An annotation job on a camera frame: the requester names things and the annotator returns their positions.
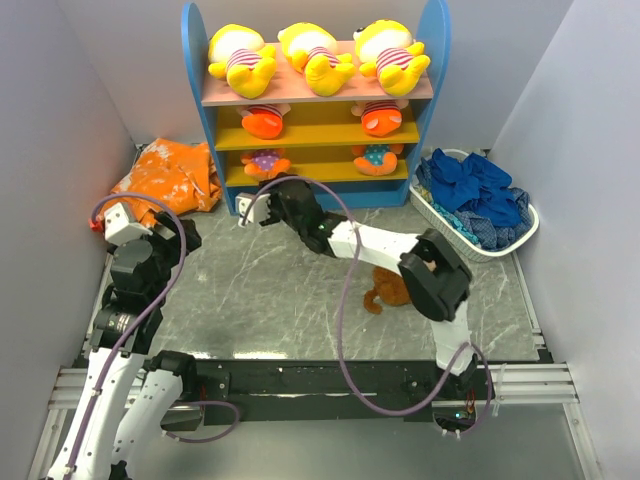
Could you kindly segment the brown monkey plush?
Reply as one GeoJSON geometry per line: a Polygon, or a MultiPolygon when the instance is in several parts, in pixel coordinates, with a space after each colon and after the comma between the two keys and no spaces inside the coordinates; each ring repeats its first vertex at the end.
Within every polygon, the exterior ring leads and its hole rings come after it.
{"type": "Polygon", "coordinates": [[[376,266],[372,271],[373,287],[364,294],[363,307],[371,314],[380,314],[383,307],[376,302],[399,307],[411,303],[403,278],[388,269],[376,266]]]}

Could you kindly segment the yellow frog plush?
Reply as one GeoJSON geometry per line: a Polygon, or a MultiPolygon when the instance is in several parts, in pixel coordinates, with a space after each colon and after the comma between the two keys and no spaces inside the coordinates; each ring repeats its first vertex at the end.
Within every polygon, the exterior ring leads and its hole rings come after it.
{"type": "Polygon", "coordinates": [[[416,41],[401,23],[380,19],[353,33],[354,51],[364,77],[375,77],[381,88],[394,97],[414,90],[431,59],[425,45],[416,41]]]}
{"type": "Polygon", "coordinates": [[[247,99],[261,96],[277,70],[276,50],[255,30],[227,24],[209,40],[208,73],[247,99]]]}
{"type": "Polygon", "coordinates": [[[280,30],[277,39],[288,63],[318,96],[334,95],[356,73],[352,56],[340,54],[337,40],[316,24],[294,23],[280,30]]]}

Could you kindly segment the yellow frog plush front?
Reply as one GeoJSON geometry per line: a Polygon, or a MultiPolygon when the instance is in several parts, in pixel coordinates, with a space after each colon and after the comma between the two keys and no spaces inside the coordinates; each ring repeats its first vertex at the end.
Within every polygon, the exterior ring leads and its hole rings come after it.
{"type": "Polygon", "coordinates": [[[431,59],[425,45],[416,41],[401,23],[380,19],[353,33],[354,51],[364,77],[375,77],[381,88],[394,97],[414,90],[431,59]]]}

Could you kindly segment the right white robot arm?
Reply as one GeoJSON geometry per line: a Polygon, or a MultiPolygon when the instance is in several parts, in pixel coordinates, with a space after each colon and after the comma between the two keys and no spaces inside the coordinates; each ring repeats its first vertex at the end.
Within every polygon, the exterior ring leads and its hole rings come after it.
{"type": "Polygon", "coordinates": [[[330,187],[298,175],[281,174],[265,182],[259,195],[267,205],[262,225],[284,222],[309,250],[351,261],[337,307],[336,348],[343,376],[357,397],[364,394],[346,365],[343,326],[348,290],[360,262],[398,276],[409,303],[431,325],[441,371],[427,399],[440,391],[449,398],[462,397],[473,385],[477,363],[485,370],[487,396],[493,396],[488,361],[472,342],[468,326],[472,274],[443,235],[434,229],[404,234],[362,224],[330,187]]]}

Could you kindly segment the white plush blue dotted dress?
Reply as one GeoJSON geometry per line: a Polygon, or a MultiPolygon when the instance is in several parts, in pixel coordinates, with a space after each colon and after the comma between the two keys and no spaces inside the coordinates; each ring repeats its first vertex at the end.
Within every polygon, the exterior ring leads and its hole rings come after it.
{"type": "Polygon", "coordinates": [[[393,173],[398,164],[398,156],[403,152],[403,144],[369,144],[351,148],[355,156],[356,169],[368,176],[385,176],[393,173]]]}

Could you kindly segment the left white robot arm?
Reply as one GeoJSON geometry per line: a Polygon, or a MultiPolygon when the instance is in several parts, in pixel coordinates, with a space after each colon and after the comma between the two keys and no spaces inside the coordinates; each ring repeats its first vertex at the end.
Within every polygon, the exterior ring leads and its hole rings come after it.
{"type": "Polygon", "coordinates": [[[198,392],[195,359],[148,355],[163,319],[173,269],[198,249],[194,221],[165,212],[152,230],[111,245],[109,278],[93,321],[86,380],[50,479],[131,479],[161,420],[175,401],[198,392]]]}

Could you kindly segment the plush purple dotted dress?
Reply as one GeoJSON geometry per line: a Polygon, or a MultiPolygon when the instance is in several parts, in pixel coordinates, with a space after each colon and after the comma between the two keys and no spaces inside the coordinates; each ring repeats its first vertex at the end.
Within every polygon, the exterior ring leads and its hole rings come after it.
{"type": "Polygon", "coordinates": [[[240,160],[244,165],[244,173],[256,181],[272,180],[291,168],[291,161],[285,157],[285,151],[277,148],[246,152],[241,155],[240,160]]]}

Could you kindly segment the boy doll striped shirt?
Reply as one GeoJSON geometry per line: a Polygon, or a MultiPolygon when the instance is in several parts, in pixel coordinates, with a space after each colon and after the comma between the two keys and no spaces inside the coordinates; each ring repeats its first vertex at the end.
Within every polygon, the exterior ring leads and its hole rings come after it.
{"type": "Polygon", "coordinates": [[[360,119],[367,135],[382,138],[402,126],[402,110],[408,104],[406,99],[359,101],[351,107],[351,113],[360,119]]]}

